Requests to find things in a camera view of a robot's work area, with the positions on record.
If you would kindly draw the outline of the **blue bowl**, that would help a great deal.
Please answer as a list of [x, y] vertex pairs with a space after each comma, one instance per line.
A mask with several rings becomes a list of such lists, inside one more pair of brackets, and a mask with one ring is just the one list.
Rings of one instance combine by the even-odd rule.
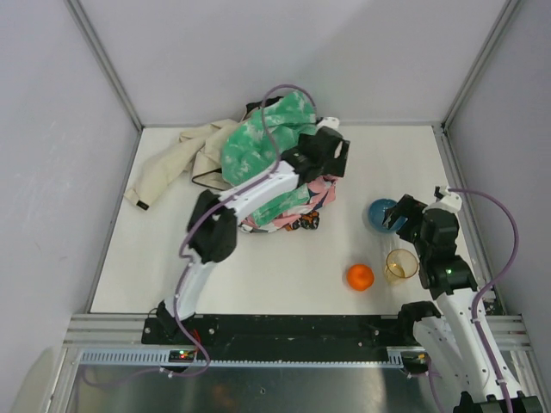
[[390, 228], [386, 228], [383, 225], [387, 209], [394, 207], [396, 204], [395, 200], [386, 198], [381, 198], [371, 203], [367, 211], [367, 217], [368, 222], [375, 231], [383, 234], [396, 233], [406, 223], [406, 218], [400, 217]]

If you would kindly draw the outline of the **orange fruit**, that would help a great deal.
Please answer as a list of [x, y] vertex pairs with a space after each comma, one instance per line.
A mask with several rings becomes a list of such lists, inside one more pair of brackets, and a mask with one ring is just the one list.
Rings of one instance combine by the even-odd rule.
[[346, 280], [353, 290], [363, 292], [373, 286], [375, 275], [371, 267], [365, 264], [354, 264], [349, 267]]

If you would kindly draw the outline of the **black orange floral cloth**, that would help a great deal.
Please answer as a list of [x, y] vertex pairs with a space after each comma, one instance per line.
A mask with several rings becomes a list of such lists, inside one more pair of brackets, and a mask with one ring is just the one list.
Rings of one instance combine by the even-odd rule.
[[285, 225], [286, 231], [297, 231], [299, 229], [315, 231], [319, 227], [319, 212], [312, 210], [309, 213], [297, 215], [293, 221]]

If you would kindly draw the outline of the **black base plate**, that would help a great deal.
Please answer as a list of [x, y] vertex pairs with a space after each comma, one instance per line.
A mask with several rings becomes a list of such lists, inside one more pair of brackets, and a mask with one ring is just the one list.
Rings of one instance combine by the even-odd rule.
[[416, 341], [396, 316], [380, 315], [194, 315], [180, 323], [173, 317], [148, 317], [144, 344], [190, 344], [192, 336], [207, 348], [237, 340], [367, 339], [379, 345]]

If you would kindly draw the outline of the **pink patterned cloth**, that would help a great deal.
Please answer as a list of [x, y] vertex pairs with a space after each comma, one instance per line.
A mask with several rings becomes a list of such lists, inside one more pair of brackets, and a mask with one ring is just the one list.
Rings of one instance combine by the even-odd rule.
[[336, 199], [338, 179], [321, 176], [308, 184], [280, 195], [245, 218], [238, 228], [247, 233], [271, 233], [285, 230], [297, 215], [318, 211]]

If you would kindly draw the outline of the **transparent yellow cup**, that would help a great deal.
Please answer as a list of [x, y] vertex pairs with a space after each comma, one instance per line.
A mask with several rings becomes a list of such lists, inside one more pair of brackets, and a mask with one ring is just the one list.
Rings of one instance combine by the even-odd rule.
[[389, 285], [395, 286], [411, 279], [418, 270], [418, 259], [409, 250], [396, 249], [388, 253], [384, 275]]

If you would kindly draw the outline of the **green white cloth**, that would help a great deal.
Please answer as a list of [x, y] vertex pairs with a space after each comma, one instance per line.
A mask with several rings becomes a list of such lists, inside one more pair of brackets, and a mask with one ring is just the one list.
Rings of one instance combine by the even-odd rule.
[[261, 114], [256, 111], [229, 136], [222, 149], [222, 176], [234, 187], [270, 167], [277, 151], [297, 146], [302, 133], [316, 132], [316, 110], [300, 91], [266, 107], [264, 114], [271, 137], [264, 131]]

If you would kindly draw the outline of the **beige cloth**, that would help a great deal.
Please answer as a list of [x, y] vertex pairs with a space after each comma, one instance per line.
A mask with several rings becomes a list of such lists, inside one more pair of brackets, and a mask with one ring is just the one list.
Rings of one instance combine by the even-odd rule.
[[215, 190], [231, 187], [222, 175], [222, 150], [241, 124], [235, 120], [217, 120], [186, 128], [178, 141], [148, 158], [124, 197], [134, 206], [149, 209], [184, 172], [199, 186]]

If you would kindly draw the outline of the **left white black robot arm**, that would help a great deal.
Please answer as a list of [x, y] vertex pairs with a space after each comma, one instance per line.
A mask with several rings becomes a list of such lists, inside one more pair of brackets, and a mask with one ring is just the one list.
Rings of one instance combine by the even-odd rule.
[[250, 180], [219, 194], [207, 189], [195, 203], [187, 234], [178, 251], [188, 262], [175, 292], [159, 303], [156, 316], [167, 336], [195, 315], [198, 299], [216, 264], [236, 249], [238, 225], [274, 198], [320, 176], [344, 177], [350, 142], [340, 132], [322, 126], [314, 135], [302, 134], [298, 144]]

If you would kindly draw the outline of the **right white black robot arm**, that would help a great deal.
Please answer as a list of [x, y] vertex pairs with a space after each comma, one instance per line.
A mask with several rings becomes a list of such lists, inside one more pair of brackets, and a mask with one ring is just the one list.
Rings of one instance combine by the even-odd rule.
[[390, 228], [405, 219], [397, 234], [414, 247], [421, 285], [431, 296], [401, 306], [399, 330], [424, 348], [428, 369], [458, 392], [455, 412], [541, 412], [542, 402], [524, 393], [499, 351], [482, 303], [487, 289], [457, 252], [461, 197], [446, 187], [435, 196], [426, 205], [406, 194], [382, 221]]

